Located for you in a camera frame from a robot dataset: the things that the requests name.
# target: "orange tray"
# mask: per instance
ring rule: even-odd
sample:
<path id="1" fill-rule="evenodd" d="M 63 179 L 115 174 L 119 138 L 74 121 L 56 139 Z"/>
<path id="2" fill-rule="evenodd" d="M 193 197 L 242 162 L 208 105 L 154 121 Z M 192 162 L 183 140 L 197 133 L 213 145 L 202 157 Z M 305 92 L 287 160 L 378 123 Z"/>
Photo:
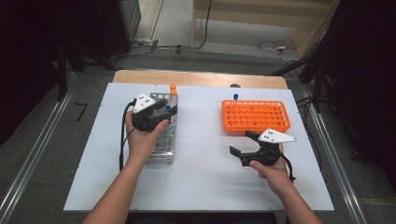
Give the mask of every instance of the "orange tray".
<path id="1" fill-rule="evenodd" d="M 286 108 L 280 101 L 223 100 L 221 105 L 224 131 L 263 133 L 271 128 L 284 133 L 290 128 Z"/>

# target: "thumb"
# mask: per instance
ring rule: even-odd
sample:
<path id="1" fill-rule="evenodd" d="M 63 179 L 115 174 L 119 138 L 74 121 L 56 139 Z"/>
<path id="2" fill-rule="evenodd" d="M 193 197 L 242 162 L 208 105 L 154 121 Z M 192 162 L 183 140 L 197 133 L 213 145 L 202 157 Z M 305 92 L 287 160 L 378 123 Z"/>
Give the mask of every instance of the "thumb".
<path id="1" fill-rule="evenodd" d="M 251 168 L 257 170 L 258 172 L 265 173 L 266 167 L 262 165 L 259 161 L 251 161 L 249 165 Z"/>
<path id="2" fill-rule="evenodd" d="M 166 127 L 169 124 L 169 120 L 165 119 L 163 121 L 161 121 L 159 124 L 157 124 L 157 127 L 155 127 L 154 132 L 157 135 L 160 135 L 161 133 L 163 133 L 163 131 L 165 131 Z"/>

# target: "hand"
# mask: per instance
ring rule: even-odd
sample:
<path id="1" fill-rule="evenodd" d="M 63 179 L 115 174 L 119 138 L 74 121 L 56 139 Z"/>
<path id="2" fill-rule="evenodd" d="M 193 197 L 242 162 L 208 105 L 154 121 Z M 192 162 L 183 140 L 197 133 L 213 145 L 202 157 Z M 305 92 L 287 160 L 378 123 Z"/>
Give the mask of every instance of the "hand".
<path id="1" fill-rule="evenodd" d="M 166 126 L 169 124 L 169 120 L 166 119 L 161 121 L 157 125 L 157 127 L 155 127 L 153 132 L 146 133 L 134 129 L 134 126 L 132 124 L 132 114 L 132 111 L 128 111 L 125 116 L 126 132 L 127 134 L 132 132 L 128 136 L 129 157 L 126 165 L 128 163 L 138 163 L 143 165 L 149 159 L 149 156 L 154 149 L 157 138 L 160 136 L 161 133 L 163 133 Z"/>
<path id="2" fill-rule="evenodd" d="M 283 153 L 282 144 L 279 144 L 279 149 Z M 283 158 L 279 158 L 272 166 L 262 165 L 258 161 L 251 161 L 249 165 L 259 172 L 261 178 L 267 179 L 271 191 L 277 196 L 281 194 L 282 189 L 287 185 L 292 185 Z"/>

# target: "person's left hand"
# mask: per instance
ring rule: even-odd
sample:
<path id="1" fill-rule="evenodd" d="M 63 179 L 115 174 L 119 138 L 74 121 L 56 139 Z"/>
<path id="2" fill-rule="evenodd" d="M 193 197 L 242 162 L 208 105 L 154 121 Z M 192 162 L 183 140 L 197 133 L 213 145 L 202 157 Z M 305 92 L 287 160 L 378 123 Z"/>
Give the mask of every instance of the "person's left hand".
<path id="1" fill-rule="evenodd" d="M 128 111 L 125 116 L 127 134 L 134 128 L 132 124 L 132 114 L 132 111 Z M 161 121 L 151 133 L 140 132 L 139 130 L 134 129 L 128 136 L 129 157 L 127 164 L 131 161 L 134 163 L 139 162 L 139 164 L 142 165 L 146 163 L 154 149 L 157 138 L 161 133 L 163 133 L 168 124 L 169 120 L 167 119 Z"/>

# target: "forearm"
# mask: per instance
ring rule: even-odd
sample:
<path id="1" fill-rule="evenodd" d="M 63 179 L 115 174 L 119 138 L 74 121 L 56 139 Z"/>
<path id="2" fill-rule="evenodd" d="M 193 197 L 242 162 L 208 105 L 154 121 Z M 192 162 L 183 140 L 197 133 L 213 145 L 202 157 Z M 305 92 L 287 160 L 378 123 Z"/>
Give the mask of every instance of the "forearm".
<path id="1" fill-rule="evenodd" d="M 143 164 L 126 164 L 83 223 L 125 223 Z"/>
<path id="2" fill-rule="evenodd" d="M 278 195 L 292 224 L 322 223 L 293 186 L 286 186 Z"/>

